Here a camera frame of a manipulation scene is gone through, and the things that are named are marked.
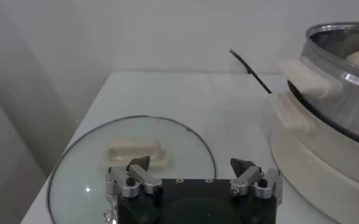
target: black cable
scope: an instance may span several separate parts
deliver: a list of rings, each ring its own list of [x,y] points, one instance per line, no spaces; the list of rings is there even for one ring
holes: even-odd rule
[[[259,76],[252,70],[252,68],[245,62],[240,55],[238,55],[234,50],[230,49],[229,52],[238,60],[241,64],[246,68],[247,73],[254,76],[254,78],[258,81],[258,83],[266,90],[268,94],[272,94],[271,90],[266,86],[266,84],[259,78]]]

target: white cooker base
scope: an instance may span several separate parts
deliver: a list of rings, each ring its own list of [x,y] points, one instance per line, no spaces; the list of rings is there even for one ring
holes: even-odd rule
[[[313,206],[342,224],[359,223],[359,183],[329,166],[284,128],[273,129],[270,146],[285,178]]]

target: glass pot lid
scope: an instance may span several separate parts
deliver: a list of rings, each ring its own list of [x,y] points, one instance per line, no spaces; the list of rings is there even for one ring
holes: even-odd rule
[[[113,139],[155,139],[170,157],[150,167],[158,178],[215,178],[213,157],[202,138],[187,126],[163,117],[121,118],[90,131],[63,155],[49,180],[47,206],[55,224],[105,223],[105,171],[102,157]]]

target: white wall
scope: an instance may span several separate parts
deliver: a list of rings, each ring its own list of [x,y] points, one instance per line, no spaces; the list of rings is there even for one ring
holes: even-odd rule
[[[39,58],[0,8],[0,105],[48,174],[76,128]]]
[[[232,47],[259,73],[278,72],[309,26],[359,20],[359,0],[0,0],[0,9],[76,123],[113,70],[226,72]]]
[[[0,224],[19,223],[44,181],[43,171],[0,107]]]

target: screw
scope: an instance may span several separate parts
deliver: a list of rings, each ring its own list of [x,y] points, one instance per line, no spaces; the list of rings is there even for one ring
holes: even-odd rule
[[[268,184],[268,182],[267,182],[266,179],[260,179],[260,180],[258,181],[258,186],[259,186],[259,187],[265,188],[265,187],[267,187],[267,184]]]
[[[126,178],[126,185],[134,186],[136,185],[136,180],[133,177],[128,177]]]
[[[240,190],[237,187],[231,187],[230,194],[234,197],[240,195]]]

